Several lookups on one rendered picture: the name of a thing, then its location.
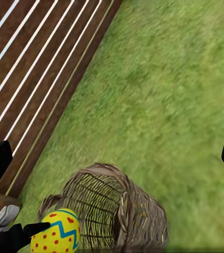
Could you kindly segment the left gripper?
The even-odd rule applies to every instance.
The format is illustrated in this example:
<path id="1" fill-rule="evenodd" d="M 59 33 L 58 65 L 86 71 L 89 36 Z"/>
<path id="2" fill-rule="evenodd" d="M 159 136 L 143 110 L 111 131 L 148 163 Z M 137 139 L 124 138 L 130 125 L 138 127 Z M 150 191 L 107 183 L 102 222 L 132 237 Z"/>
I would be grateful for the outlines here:
<path id="1" fill-rule="evenodd" d="M 24 229 L 20 223 L 13 225 L 8 231 L 0 233 L 0 253 L 17 253 L 31 243 L 32 236 L 50 226 L 50 222 L 27 224 Z"/>

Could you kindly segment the easter egg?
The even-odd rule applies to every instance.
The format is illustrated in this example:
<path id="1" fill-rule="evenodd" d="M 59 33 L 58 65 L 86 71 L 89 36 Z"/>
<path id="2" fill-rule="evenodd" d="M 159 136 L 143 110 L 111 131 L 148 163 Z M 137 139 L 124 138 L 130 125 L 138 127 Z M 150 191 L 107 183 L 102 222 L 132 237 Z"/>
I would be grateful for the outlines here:
<path id="1" fill-rule="evenodd" d="M 58 209 L 40 223 L 51 226 L 31 237 L 32 253 L 75 253 L 80 236 L 80 222 L 70 209 Z"/>

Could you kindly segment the wicker basket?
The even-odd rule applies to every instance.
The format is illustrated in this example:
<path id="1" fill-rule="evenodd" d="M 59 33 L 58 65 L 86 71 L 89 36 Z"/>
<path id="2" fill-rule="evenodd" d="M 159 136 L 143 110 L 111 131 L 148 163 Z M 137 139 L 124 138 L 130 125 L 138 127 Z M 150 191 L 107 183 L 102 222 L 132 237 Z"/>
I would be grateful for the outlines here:
<path id="1" fill-rule="evenodd" d="M 88 182 L 80 183 L 89 176 Z M 109 180 L 104 182 L 104 178 Z M 106 194 L 101 194 L 107 187 Z M 97 203 L 99 196 L 102 199 Z M 54 212 L 70 209 L 81 221 L 83 250 L 76 248 L 75 253 L 161 253 L 168 243 L 169 224 L 163 206 L 114 164 L 95 162 L 78 170 L 60 194 L 42 200 L 38 220 L 42 221 L 46 210 L 55 204 Z M 90 250 L 84 248 L 84 236 Z"/>

